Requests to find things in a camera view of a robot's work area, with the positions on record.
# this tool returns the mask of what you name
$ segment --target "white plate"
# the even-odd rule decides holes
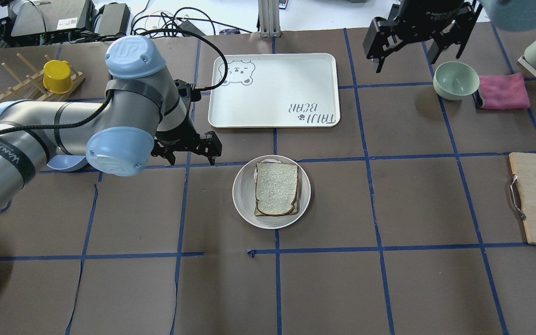
[[[225,83],[210,93],[216,128],[333,127],[340,121],[336,61],[330,54],[227,55]],[[214,61],[213,83],[224,73]]]
[[[306,211],[311,198],[311,185],[306,172],[301,166],[299,171],[301,175],[301,193],[299,194],[299,212],[295,215],[284,216],[255,216],[255,164],[265,159],[276,159],[283,163],[296,164],[292,159],[283,157],[281,155],[264,155],[253,159],[246,165],[244,165],[233,182],[233,203],[237,212],[247,222],[253,224],[256,227],[263,229],[279,229],[286,227],[293,222],[297,221]]]

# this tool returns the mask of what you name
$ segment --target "white label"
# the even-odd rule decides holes
[[[72,17],[70,19],[61,19],[57,22],[57,30],[71,29],[78,25],[78,18]]]

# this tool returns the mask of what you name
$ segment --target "light green bowl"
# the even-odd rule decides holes
[[[434,89],[447,100],[462,100],[479,88],[479,76],[472,67],[459,61],[438,66],[434,74]]]

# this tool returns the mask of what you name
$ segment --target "bear drawing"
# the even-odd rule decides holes
[[[251,85],[254,81],[253,78],[251,78],[251,74],[253,74],[255,70],[255,65],[251,63],[251,61],[234,60],[230,61],[228,64],[229,73],[222,86],[229,85],[230,83],[242,83],[245,86]],[[223,76],[225,74],[225,66],[221,65],[219,67],[219,72],[221,73],[221,76]]]

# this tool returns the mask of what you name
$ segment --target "pink towel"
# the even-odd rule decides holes
[[[523,74],[481,76],[479,79],[479,89],[473,93],[478,108],[504,110],[530,107]]]

